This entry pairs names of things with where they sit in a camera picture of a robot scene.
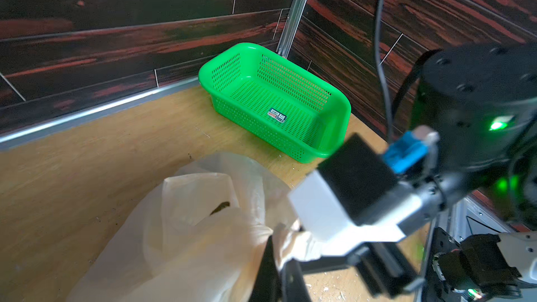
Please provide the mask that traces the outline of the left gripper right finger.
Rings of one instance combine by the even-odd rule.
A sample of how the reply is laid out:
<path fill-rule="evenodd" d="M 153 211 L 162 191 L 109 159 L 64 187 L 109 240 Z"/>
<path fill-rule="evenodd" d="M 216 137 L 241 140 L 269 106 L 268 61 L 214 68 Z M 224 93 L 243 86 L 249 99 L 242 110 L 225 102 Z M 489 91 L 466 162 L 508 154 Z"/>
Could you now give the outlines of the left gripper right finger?
<path fill-rule="evenodd" d="M 282 301 L 311 302 L 302 268 L 296 260 L 288 261 L 282 268 Z"/>

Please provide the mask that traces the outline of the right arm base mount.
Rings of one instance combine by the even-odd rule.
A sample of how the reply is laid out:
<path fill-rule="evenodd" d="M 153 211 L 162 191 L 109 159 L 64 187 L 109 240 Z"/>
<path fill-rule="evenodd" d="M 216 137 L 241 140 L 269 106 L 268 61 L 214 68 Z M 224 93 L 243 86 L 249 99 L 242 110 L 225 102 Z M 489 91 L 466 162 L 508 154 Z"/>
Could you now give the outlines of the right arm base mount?
<path fill-rule="evenodd" d="M 431 231 L 431 242 L 422 273 L 425 284 L 416 301 L 491 301 L 521 299 L 522 273 L 508 265 L 499 243 L 500 234 L 478 234 L 461 243 L 440 227 Z"/>

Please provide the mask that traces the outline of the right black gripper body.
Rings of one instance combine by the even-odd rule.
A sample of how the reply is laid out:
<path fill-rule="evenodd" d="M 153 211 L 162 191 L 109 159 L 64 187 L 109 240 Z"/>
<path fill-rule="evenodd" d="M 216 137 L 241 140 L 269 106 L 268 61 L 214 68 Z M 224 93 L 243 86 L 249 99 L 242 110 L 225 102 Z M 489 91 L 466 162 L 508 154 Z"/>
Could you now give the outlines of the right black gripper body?
<path fill-rule="evenodd" d="M 536 45 L 425 53 L 409 130 L 384 153 L 352 135 L 293 192 L 324 249 L 305 277 L 352 269 L 372 296 L 536 294 Z"/>

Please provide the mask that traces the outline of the white plastic bag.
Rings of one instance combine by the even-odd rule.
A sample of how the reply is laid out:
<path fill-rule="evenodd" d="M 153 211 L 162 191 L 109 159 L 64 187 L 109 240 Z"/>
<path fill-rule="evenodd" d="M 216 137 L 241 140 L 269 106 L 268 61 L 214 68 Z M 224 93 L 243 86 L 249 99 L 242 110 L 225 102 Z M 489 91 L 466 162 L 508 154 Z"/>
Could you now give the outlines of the white plastic bag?
<path fill-rule="evenodd" d="M 205 156 L 155 187 L 69 301 L 247 301 L 270 236 L 277 269 L 320 258 L 298 230 L 289 187 L 249 157 Z"/>

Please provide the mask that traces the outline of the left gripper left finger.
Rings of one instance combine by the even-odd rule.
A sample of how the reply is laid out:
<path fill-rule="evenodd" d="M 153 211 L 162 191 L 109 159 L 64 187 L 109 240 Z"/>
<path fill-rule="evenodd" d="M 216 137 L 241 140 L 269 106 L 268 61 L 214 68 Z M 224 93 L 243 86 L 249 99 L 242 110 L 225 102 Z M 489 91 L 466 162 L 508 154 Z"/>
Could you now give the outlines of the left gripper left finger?
<path fill-rule="evenodd" d="M 273 238 L 270 236 L 248 301 L 277 302 L 281 299 L 281 292 L 281 277 L 275 264 Z"/>

